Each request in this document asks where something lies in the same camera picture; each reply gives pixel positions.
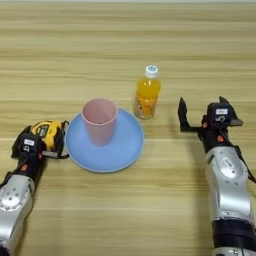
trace bottle label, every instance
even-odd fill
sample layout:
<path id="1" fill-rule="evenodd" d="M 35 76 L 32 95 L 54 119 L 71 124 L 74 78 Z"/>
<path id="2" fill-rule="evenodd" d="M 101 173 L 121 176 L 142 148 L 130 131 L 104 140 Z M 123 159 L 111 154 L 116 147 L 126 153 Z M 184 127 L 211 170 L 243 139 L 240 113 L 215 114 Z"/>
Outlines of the bottle label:
<path id="1" fill-rule="evenodd" d="M 154 116 L 157 98 L 145 99 L 136 94 L 134 114 L 141 119 L 149 119 Z"/>

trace wooden table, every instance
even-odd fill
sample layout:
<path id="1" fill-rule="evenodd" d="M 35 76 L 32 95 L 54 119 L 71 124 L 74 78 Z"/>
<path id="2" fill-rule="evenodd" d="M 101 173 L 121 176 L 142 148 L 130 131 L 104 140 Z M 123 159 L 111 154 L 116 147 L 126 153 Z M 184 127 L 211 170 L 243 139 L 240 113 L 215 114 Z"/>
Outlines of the wooden table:
<path id="1" fill-rule="evenodd" d="M 49 161 L 18 255 L 210 255 L 204 152 L 179 132 L 177 105 L 184 96 L 197 125 L 227 97 L 245 122 L 230 137 L 255 170 L 255 46 L 255 4 L 0 3 L 1 177 L 26 125 L 71 120 L 94 97 L 131 112 L 148 64 L 163 82 L 132 167 L 102 175 Z"/>

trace white bottle cap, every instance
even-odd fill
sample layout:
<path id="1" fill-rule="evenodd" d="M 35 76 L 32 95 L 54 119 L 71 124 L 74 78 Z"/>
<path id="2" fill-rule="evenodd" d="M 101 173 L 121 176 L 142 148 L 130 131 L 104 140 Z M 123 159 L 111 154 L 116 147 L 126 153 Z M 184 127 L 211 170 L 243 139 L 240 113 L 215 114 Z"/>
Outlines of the white bottle cap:
<path id="1" fill-rule="evenodd" d="M 158 67 L 157 66 L 153 66 L 153 65 L 150 65 L 150 66 L 147 66 L 146 67 L 146 70 L 145 70 L 145 76 L 147 78 L 157 78 L 159 75 L 159 70 L 158 70 Z"/>

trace orange juice bottle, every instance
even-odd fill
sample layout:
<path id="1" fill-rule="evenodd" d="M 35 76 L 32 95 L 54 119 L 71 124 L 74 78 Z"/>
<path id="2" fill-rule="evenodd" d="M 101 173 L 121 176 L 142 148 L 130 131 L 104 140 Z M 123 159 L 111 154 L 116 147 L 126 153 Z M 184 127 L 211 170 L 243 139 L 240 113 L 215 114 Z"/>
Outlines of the orange juice bottle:
<path id="1" fill-rule="evenodd" d="M 137 82 L 134 115 L 141 119 L 154 116 L 157 98 L 161 89 L 159 71 L 156 66 L 147 66 L 145 76 Z"/>

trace blue plate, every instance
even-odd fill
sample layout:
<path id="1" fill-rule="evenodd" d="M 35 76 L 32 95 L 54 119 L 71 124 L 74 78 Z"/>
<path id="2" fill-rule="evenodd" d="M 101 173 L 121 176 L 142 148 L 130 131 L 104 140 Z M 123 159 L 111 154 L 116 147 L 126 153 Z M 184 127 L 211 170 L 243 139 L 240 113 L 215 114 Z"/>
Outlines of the blue plate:
<path id="1" fill-rule="evenodd" d="M 80 167 L 100 173 L 116 172 L 139 158 L 144 134 L 139 122 L 125 110 L 119 109 L 110 143 L 96 146 L 91 142 L 79 114 L 67 129 L 65 145 L 72 160 Z"/>

